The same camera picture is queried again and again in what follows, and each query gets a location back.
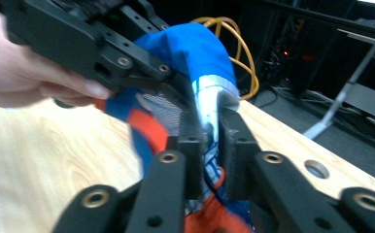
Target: black equipment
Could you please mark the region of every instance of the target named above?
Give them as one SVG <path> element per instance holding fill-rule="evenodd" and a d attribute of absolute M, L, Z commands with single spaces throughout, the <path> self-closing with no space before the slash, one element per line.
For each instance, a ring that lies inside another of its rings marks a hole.
<path fill-rule="evenodd" d="M 188 79 L 132 43 L 168 25 L 145 0 L 6 1 L 9 38 L 113 91 L 133 86 L 183 109 L 181 130 L 155 157 L 148 175 L 124 192 L 95 185 L 79 193 L 54 232 L 181 232 L 184 202 L 198 198 L 206 135 Z M 220 164 L 225 197 L 249 200 L 257 232 L 375 232 L 375 192 L 348 188 L 333 200 L 312 187 L 291 162 L 260 151 L 235 112 L 220 111 Z"/>

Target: light wood surface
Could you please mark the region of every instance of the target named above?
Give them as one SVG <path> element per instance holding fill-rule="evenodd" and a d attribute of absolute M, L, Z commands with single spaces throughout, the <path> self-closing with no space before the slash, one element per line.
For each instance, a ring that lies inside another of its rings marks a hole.
<path fill-rule="evenodd" d="M 286 155 L 318 190 L 334 198 L 348 186 L 375 190 L 374 178 L 272 116 L 246 102 L 239 112 L 263 150 Z M 321 162 L 329 178 L 309 174 L 308 159 Z M 81 189 L 103 183 L 123 190 L 140 178 L 128 127 L 92 107 L 45 101 L 0 109 L 0 232 L 50 232 Z"/>

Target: red fabric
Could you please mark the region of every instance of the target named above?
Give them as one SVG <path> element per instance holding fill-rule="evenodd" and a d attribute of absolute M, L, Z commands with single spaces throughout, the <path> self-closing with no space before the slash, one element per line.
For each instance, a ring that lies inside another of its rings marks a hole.
<path fill-rule="evenodd" d="M 166 150 L 167 130 L 153 116 L 133 109 L 127 122 L 146 138 L 154 154 Z"/>
<path fill-rule="evenodd" d="M 218 183 L 215 184 L 215 189 L 219 188 L 223 181 L 224 170 Z M 212 193 L 206 200 L 203 210 L 185 217 L 185 232 L 253 233 L 253 230 L 242 218 L 230 213 Z"/>
<path fill-rule="evenodd" d="M 96 109 L 105 112 L 106 111 L 106 100 L 103 99 L 94 99 L 94 107 Z"/>

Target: floor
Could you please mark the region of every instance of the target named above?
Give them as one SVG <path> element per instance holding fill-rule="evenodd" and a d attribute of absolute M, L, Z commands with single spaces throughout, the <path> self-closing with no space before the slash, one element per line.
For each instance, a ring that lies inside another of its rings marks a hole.
<path fill-rule="evenodd" d="M 322 118 L 330 101 L 316 92 L 298 99 L 283 86 L 264 89 L 252 100 L 300 133 Z M 315 142 L 375 177 L 375 124 L 360 116 L 358 110 L 343 109 Z"/>

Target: human hand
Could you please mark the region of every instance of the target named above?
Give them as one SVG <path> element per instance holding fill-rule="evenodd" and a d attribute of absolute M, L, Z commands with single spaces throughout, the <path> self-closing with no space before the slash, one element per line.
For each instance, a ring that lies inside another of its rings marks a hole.
<path fill-rule="evenodd" d="M 0 14 L 0 107 L 27 106 L 53 97 L 73 106 L 107 99 L 111 92 L 44 57 L 9 42 Z"/>

